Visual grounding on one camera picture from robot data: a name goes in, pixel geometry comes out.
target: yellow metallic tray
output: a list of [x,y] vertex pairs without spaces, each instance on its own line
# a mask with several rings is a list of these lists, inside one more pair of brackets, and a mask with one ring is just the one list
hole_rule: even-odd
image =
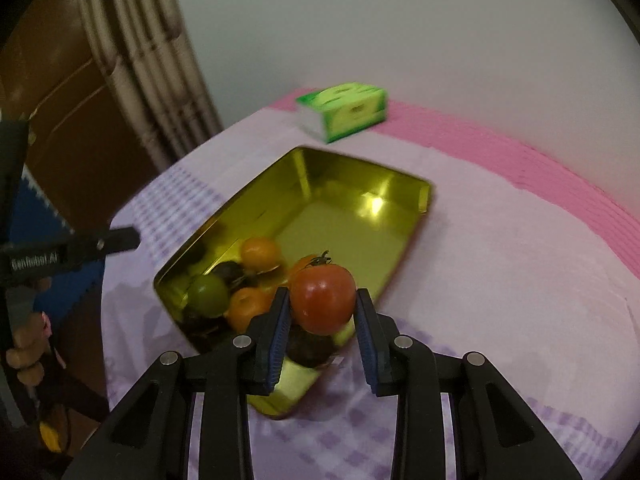
[[[184,322],[182,310],[193,277],[217,263],[239,261],[242,242],[269,236],[287,265],[308,254],[330,256],[352,273],[374,301],[390,279],[431,199],[431,184],[400,171],[336,153],[299,147],[243,187],[169,259],[154,279],[156,293],[184,335],[205,352],[233,335],[222,318]],[[284,272],[271,277],[284,279]],[[353,335],[353,320],[334,341]],[[269,416],[284,416],[321,370],[285,359],[269,397],[249,402]]]

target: pink tablecloth border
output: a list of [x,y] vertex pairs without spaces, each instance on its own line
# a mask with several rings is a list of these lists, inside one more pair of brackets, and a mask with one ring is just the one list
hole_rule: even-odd
[[[309,91],[298,89],[271,108],[294,111],[295,98]],[[477,164],[560,206],[585,222],[640,278],[640,222],[603,190],[535,148],[471,121],[393,100],[388,119],[373,129]]]

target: hand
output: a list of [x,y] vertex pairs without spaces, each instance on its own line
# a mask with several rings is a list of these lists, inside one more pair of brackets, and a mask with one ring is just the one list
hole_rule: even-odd
[[[33,284],[38,292],[51,286],[51,278],[43,278]],[[27,322],[14,331],[15,348],[6,353],[6,362],[18,371],[18,380],[25,386],[37,386],[44,377],[40,358],[44,352],[51,352],[49,338],[45,331],[46,322],[39,312],[29,314]]]

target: round table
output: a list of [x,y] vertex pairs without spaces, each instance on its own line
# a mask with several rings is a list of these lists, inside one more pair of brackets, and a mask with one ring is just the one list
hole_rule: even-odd
[[[583,478],[600,478],[640,420],[638,222],[558,163],[477,124],[391,102],[386,123],[324,145],[296,127],[293,98],[200,146],[114,218],[136,225],[142,243],[106,261],[111,405],[163,351],[194,353],[153,291],[155,273],[225,200],[306,144],[434,183],[428,221],[379,309],[436,352],[487,355]],[[388,478],[395,399],[370,394],[354,345],[331,368],[291,417],[250,413],[257,480]]]

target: tissue box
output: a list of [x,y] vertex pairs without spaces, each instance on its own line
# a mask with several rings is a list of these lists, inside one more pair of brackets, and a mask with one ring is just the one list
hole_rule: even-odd
[[334,142],[386,119],[386,90],[345,83],[300,96],[298,121],[308,133]]

